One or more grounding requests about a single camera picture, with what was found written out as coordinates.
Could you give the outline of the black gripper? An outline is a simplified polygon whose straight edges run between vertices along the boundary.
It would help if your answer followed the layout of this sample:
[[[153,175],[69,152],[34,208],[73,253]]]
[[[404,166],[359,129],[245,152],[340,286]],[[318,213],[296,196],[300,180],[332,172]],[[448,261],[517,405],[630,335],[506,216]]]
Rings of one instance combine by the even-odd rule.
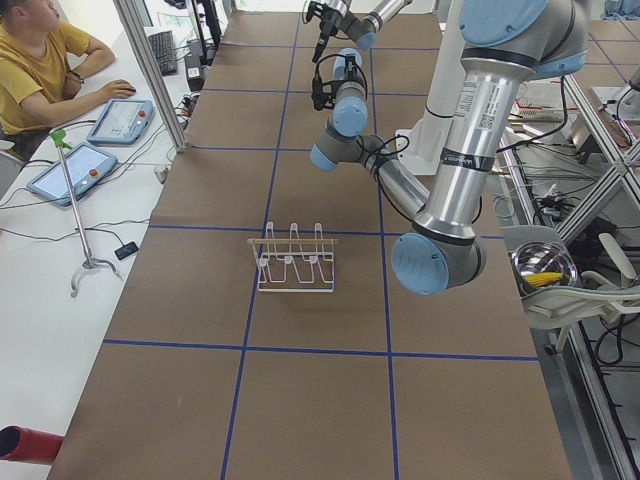
[[[322,84],[323,108],[334,108],[339,89],[344,85],[344,80],[331,80]]]
[[[324,6],[321,14],[320,32],[322,36],[336,36],[344,16],[340,10]]]

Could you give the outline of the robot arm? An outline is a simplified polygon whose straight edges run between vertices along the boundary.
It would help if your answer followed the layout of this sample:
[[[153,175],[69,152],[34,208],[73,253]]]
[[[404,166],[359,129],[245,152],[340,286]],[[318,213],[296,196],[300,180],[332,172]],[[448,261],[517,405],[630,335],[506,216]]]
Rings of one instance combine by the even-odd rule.
[[[383,26],[411,3],[412,0],[380,1],[372,11],[359,19],[351,11],[350,1],[322,1],[317,47],[326,47],[331,37],[342,32],[359,49],[368,50]]]
[[[425,187],[385,142],[364,133],[368,120],[360,52],[370,48],[385,23],[402,8],[384,1],[363,18],[346,1],[313,2],[320,20],[314,62],[325,59],[328,40],[344,33],[354,47],[335,59],[333,79],[315,79],[316,109],[332,115],[315,141],[311,161],[331,171],[361,164],[412,229],[392,250],[392,267],[407,290],[432,295],[474,280],[485,254],[473,218],[508,116],[522,83],[578,71],[587,54],[591,5],[587,1],[463,1],[452,7],[445,34],[461,40],[451,62],[463,73],[452,85],[456,100],[434,183]]]

